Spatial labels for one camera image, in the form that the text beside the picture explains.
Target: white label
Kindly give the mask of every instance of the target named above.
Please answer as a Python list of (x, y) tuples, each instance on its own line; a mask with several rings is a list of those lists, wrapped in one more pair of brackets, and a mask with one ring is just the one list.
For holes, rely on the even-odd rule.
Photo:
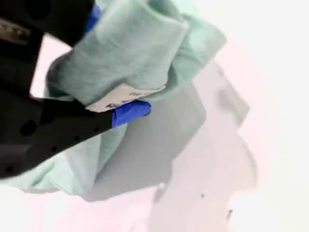
[(123, 104), (146, 97), (165, 89), (165, 86), (156, 90), (135, 89), (127, 84), (121, 84), (105, 95), (101, 100), (86, 107), (87, 110), (97, 113), (115, 109)]

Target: crumpled towel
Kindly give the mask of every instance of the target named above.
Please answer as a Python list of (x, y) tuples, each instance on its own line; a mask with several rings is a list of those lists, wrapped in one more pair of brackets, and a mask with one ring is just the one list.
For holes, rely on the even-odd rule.
[[(192, 0), (101, 0), (104, 16), (47, 77), (51, 97), (71, 96), (88, 106), (121, 83), (166, 88), (142, 99), (156, 101), (189, 83), (225, 43), (201, 20)], [(23, 190), (90, 190), (121, 143), (126, 125), (80, 143), (5, 183)]]

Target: green fabric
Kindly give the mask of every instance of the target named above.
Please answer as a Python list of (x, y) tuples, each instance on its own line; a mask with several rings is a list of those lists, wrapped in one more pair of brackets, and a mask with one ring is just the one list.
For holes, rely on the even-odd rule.
[[(51, 97), (70, 95), (84, 105), (120, 83), (159, 89), (156, 101), (182, 89), (214, 57), (225, 38), (201, 20), (191, 0), (98, 0), (102, 19), (47, 78)], [(126, 125), (72, 147), (34, 170), (6, 181), (21, 189), (90, 190), (115, 152)]]

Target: screw hole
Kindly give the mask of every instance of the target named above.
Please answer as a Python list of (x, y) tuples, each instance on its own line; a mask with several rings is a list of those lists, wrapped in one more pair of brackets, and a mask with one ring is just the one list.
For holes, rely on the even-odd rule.
[(56, 152), (58, 148), (56, 146), (52, 147), (52, 152)]
[(9, 167), (7, 167), (7, 168), (5, 169), (5, 171), (6, 171), (7, 173), (12, 173), (12, 172), (14, 171), (14, 167), (13, 167), (13, 166), (9, 166)]
[(22, 136), (31, 136), (37, 130), (37, 124), (34, 121), (25, 122), (20, 128)]
[(19, 38), (20, 38), (21, 40), (27, 40), (27, 39), (28, 39), (27, 36), (26, 36), (24, 33), (21, 33), (21, 34), (19, 35)]

